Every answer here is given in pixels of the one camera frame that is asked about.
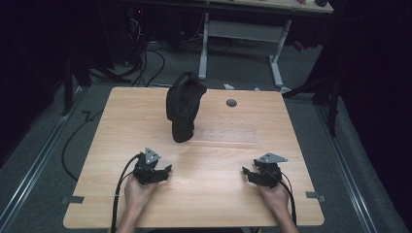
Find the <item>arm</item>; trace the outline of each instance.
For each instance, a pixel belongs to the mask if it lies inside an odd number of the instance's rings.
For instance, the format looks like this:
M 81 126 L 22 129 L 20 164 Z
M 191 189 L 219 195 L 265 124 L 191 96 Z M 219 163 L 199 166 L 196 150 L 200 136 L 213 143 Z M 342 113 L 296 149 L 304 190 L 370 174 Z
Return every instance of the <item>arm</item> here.
M 129 175 L 124 189 L 126 210 L 118 228 L 118 233 L 132 233 L 136 230 L 136 222 L 140 213 L 148 203 L 157 183 L 141 185 L 133 175 Z
M 282 233 L 296 233 L 297 228 L 292 221 L 292 216 L 289 214 L 288 203 L 289 194 L 286 189 L 277 184 L 270 189 L 267 186 L 257 186 L 263 195 L 264 202 L 269 210 L 275 216 Z

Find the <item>table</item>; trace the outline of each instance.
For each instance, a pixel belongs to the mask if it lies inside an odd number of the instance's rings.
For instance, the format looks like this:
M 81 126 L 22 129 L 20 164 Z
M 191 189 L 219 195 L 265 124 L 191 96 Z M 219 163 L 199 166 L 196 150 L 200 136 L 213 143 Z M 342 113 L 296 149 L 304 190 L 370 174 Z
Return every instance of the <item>table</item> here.
M 267 9 L 283 9 L 289 11 L 301 11 L 309 13 L 333 13 L 333 8 L 326 4 L 324 7 L 316 5 L 315 0 L 307 0 L 305 4 L 299 4 L 297 0 L 209 0 L 206 3 L 220 3 L 226 5 L 240 5 L 245 7 L 258 7 Z M 253 40 L 275 43 L 277 46 L 269 55 L 269 63 L 272 69 L 275 84 L 282 88 L 283 80 L 279 71 L 278 59 L 282 47 L 288 36 L 292 20 L 285 20 L 283 26 L 255 25 L 249 23 L 229 22 L 222 20 L 209 20 L 209 14 L 204 15 L 203 47 L 200 54 L 199 79 L 205 80 L 207 76 L 208 38 L 210 36 L 226 37 L 241 40 Z
M 127 161 L 145 147 L 159 153 L 156 169 L 172 164 L 159 184 L 138 227 L 274 226 L 242 167 L 256 171 L 253 159 L 273 152 L 292 183 L 298 225 L 324 222 L 306 164 L 282 95 L 272 91 L 208 89 L 194 122 L 194 136 L 176 144 L 166 118 L 166 88 L 115 87 L 96 130 L 64 218 L 68 228 L 110 228 L 114 193 Z M 228 107 L 227 99 L 237 101 Z M 118 223 L 125 209 L 120 192 Z

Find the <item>black bag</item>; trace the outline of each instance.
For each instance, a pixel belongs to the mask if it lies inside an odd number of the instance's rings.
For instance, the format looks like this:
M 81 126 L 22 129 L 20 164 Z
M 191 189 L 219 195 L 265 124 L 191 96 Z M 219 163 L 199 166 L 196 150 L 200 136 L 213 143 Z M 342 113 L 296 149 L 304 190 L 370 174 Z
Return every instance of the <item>black bag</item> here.
M 176 143 L 183 143 L 193 137 L 194 119 L 206 90 L 195 73 L 186 72 L 167 91 L 166 114 L 172 121 L 172 135 Z

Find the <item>wooden table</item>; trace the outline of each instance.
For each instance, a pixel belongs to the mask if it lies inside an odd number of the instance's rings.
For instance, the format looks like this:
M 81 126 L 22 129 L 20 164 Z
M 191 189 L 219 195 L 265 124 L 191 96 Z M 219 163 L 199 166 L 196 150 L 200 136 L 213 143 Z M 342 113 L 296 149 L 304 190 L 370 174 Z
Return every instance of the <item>wooden table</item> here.
M 253 183 L 242 167 L 256 171 L 253 160 L 273 152 L 292 183 L 298 225 L 324 222 L 290 117 L 280 93 L 208 89 L 201 99 L 189 141 L 176 144 L 166 117 L 166 88 L 115 87 L 100 120 L 64 225 L 110 228 L 114 193 L 127 161 L 145 147 L 162 157 L 156 169 L 173 165 L 159 184 L 138 227 L 274 226 Z M 227 99 L 237 101 L 228 107 Z M 120 192 L 118 223 L 125 209 Z

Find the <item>gray carpet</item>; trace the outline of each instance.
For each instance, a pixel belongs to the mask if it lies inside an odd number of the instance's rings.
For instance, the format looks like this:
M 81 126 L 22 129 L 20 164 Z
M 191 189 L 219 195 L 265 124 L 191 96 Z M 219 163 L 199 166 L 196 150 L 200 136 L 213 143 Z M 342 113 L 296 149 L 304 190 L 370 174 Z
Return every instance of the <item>gray carpet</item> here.
M 154 49 L 158 45 L 151 45 L 151 47 Z M 284 48 L 279 66 L 285 86 L 297 87 L 305 82 L 321 49 L 298 52 L 290 47 Z M 159 52 L 164 56 L 166 63 L 153 83 L 171 84 L 183 72 L 197 72 L 199 50 L 200 48 L 176 50 L 164 46 Z M 153 52 L 148 52 L 145 80 L 147 81 L 160 67 L 160 57 Z M 120 72 L 122 69 L 124 68 L 119 67 L 117 71 Z M 210 53 L 208 78 L 204 83 L 209 88 L 223 88 L 224 83 L 229 83 L 236 89 L 253 89 L 254 84 L 261 90 L 279 90 L 274 85 L 267 57 L 239 55 L 230 50 Z M 93 81 L 93 85 L 86 91 L 85 97 L 80 101 L 62 135 L 58 138 L 47 166 L 18 212 L 10 232 L 107 232 L 107 229 L 69 230 L 64 228 L 62 221 L 67 205 L 61 204 L 61 201 L 72 194 L 76 183 L 62 169 L 60 158 L 68 138 L 85 120 L 86 115 L 82 111 L 90 111 L 93 115 L 102 110 L 110 90 L 117 85 L 120 84 L 107 80 L 95 79 Z M 1 210 L 8 205 L 19 183 L 58 122 L 62 112 L 62 96 L 63 92 L 60 89 L 55 94 L 54 103 L 33 122 L 24 140 L 1 169 Z M 326 201 L 321 203 L 325 223 L 316 227 L 302 226 L 299 227 L 299 231 L 362 232 L 361 222 L 338 171 L 333 147 L 323 127 L 324 123 L 317 114 L 316 108 L 319 107 L 312 106 L 306 96 L 307 94 L 299 95 L 299 98 L 286 99 L 286 104 L 315 189 L 326 198 Z M 385 188 L 380 184 L 370 166 L 342 102 L 339 103 L 339 112 L 336 121 L 336 140 L 352 168 L 351 171 L 360 186 L 377 231 L 407 232 L 392 207 Z M 99 117 L 88 123 L 68 145 L 66 163 L 75 176 L 79 176 L 82 170 L 98 121 Z M 263 232 L 278 232 L 278 228 L 267 227 L 263 229 Z

